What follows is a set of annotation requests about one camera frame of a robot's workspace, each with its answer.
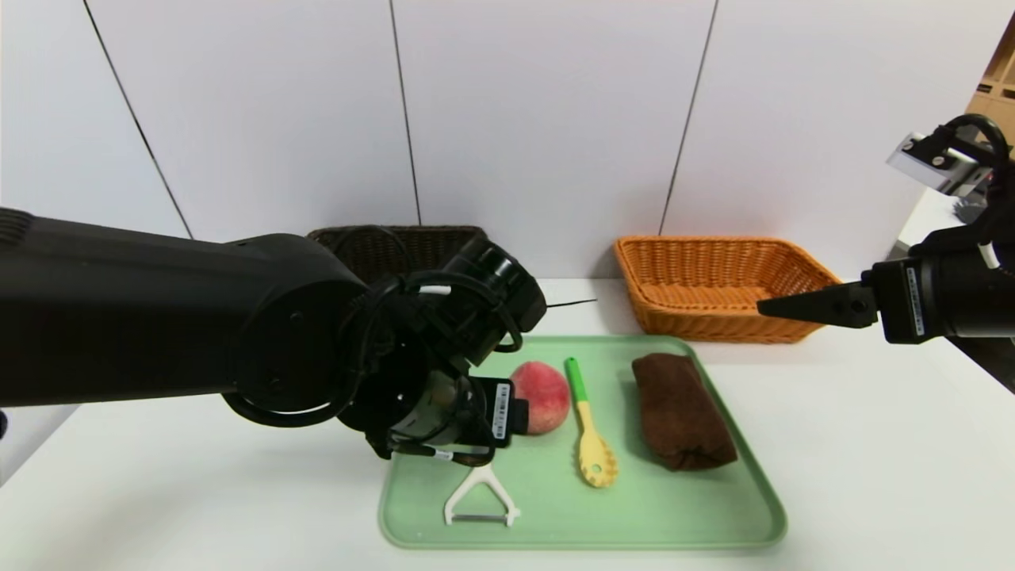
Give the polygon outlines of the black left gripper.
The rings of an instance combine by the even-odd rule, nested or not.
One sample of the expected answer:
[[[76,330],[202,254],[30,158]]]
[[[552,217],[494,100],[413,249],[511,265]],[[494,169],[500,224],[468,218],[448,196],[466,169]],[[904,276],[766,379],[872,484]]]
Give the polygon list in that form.
[[[507,447],[528,435],[530,402],[504,378],[429,375],[416,405],[390,430],[396,442],[428,446]]]

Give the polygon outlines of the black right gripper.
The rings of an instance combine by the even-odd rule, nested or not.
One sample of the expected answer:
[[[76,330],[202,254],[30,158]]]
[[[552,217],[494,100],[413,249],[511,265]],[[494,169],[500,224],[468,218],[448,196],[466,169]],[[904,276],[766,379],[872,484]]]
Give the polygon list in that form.
[[[879,322],[885,340],[921,344],[937,337],[1011,339],[1014,282],[979,255],[931,255],[876,263],[860,282],[758,301],[762,316],[834,328]]]

